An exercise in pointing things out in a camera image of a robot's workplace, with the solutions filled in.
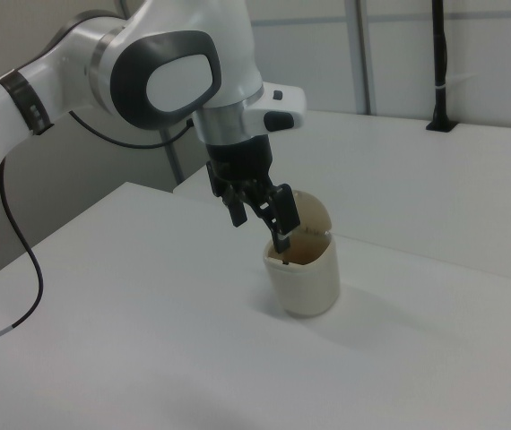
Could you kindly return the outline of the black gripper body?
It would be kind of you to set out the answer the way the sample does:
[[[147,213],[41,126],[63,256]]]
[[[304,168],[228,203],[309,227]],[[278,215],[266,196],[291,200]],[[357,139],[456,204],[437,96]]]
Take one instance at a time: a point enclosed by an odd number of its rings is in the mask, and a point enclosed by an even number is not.
[[[222,197],[231,185],[235,190],[246,189],[260,198],[268,194],[273,183],[269,169],[273,162],[267,135],[231,145],[207,145],[206,164],[212,192]]]

